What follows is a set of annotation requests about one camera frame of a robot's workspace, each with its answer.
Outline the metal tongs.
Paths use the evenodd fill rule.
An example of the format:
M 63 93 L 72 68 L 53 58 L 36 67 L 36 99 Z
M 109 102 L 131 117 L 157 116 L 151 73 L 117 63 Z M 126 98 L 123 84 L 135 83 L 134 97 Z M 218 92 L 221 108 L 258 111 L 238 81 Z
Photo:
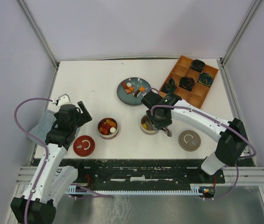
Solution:
M 169 126 L 172 124 L 170 119 L 157 120 L 154 117 L 148 117 L 155 132 L 163 131 L 168 137 L 172 137 L 172 130 Z

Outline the beige lunch box bowl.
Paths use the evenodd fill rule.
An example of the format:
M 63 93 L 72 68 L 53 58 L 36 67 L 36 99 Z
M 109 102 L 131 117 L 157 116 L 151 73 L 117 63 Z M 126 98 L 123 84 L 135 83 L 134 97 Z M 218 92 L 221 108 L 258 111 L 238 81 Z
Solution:
M 147 130 L 143 128 L 142 124 L 145 124 L 147 126 Z M 156 131 L 154 128 L 153 128 L 153 125 L 148 117 L 148 115 L 144 115 L 142 118 L 141 118 L 141 124 L 140 124 L 140 128 L 141 130 L 145 133 L 145 134 L 148 134 L 148 135 L 154 135 L 156 134 L 158 131 Z

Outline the red pepper piece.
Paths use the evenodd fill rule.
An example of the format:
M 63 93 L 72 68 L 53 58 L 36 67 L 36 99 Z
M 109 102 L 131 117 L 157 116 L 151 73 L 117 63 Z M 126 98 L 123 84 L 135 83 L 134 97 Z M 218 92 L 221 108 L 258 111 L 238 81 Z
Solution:
M 110 134 L 110 128 L 111 126 L 105 123 L 102 123 L 99 127 L 99 132 L 103 135 L 109 135 Z

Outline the red steel lunch bowl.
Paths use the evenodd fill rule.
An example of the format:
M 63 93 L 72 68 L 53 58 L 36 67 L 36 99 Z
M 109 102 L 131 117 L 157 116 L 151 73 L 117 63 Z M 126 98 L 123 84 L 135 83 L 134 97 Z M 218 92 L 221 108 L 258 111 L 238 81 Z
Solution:
M 110 140 L 118 135 L 120 126 L 114 118 L 106 117 L 98 123 L 97 129 L 102 138 Z

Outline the fried chicken piece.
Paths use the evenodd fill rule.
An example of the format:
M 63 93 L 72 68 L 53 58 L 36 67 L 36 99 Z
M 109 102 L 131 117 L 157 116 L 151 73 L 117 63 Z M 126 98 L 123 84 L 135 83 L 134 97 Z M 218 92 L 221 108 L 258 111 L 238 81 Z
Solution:
M 108 125 L 110 125 L 110 126 L 112 126 L 112 127 L 117 127 L 117 123 L 114 122 L 114 121 L 112 121 L 112 120 L 110 120 L 110 119 L 107 119 L 105 121 L 105 123 L 108 124 Z

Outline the white rice ball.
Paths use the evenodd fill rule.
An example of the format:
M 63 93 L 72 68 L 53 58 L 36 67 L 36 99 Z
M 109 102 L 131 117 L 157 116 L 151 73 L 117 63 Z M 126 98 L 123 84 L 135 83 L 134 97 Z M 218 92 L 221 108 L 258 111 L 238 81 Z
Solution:
M 110 133 L 114 133 L 115 131 L 116 131 L 116 128 L 114 128 L 114 127 L 110 128 Z

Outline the red black sushi piece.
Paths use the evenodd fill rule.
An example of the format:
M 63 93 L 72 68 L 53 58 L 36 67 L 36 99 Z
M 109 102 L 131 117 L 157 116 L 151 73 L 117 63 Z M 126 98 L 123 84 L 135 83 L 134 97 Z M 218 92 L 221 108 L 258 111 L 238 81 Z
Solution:
M 134 97 L 139 97 L 141 95 L 141 91 L 140 90 L 137 90 L 135 93 L 134 93 Z

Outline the blue ceramic food plate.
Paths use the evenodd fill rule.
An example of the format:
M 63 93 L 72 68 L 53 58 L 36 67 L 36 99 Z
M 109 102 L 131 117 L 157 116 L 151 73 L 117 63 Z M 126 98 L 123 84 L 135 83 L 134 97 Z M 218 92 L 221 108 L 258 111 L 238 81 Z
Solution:
M 125 92 L 126 89 L 129 89 L 129 87 L 127 87 L 127 83 L 131 83 L 132 86 L 134 87 L 134 90 L 132 91 L 132 93 L 127 94 Z M 119 100 L 127 105 L 141 105 L 142 102 L 142 98 L 143 98 L 143 92 L 141 93 L 141 95 L 139 97 L 134 97 L 134 93 L 139 90 L 140 87 L 144 87 L 145 90 L 147 90 L 148 88 L 151 87 L 151 85 L 144 79 L 139 78 L 139 77 L 129 77 L 126 78 L 124 80 L 122 80 L 116 90 L 117 96 L 119 98 Z

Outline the wooden compartment tray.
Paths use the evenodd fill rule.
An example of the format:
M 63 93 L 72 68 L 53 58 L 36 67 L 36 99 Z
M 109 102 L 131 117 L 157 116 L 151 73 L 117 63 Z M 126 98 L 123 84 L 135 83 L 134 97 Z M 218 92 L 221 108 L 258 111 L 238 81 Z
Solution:
M 219 72 L 206 62 L 180 56 L 159 89 L 164 97 L 173 93 L 191 105 L 201 108 Z

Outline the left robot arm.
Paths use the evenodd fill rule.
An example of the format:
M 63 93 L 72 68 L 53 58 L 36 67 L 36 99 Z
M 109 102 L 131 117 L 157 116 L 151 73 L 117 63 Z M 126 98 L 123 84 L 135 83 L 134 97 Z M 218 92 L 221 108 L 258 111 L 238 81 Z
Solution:
M 69 100 L 57 100 L 56 121 L 40 141 L 43 156 L 36 172 L 20 197 L 14 197 L 10 207 L 20 224 L 51 224 L 57 205 L 68 187 L 75 181 L 81 182 L 86 171 L 79 166 L 65 166 L 58 174 L 57 169 L 75 139 L 77 129 L 90 122 L 92 117 L 82 101 L 73 105 Z

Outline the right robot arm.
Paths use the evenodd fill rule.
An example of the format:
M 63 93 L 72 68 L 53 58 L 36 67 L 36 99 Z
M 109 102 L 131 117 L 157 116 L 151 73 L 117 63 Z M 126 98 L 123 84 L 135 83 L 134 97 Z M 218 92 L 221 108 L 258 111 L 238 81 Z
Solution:
M 147 107 L 146 114 L 155 130 L 162 130 L 171 137 L 168 127 L 173 120 L 177 120 L 203 132 L 217 143 L 216 149 L 206 157 L 196 172 L 201 182 L 211 180 L 219 169 L 235 165 L 249 144 L 242 121 L 216 118 L 173 93 L 162 97 L 149 91 L 141 102 Z

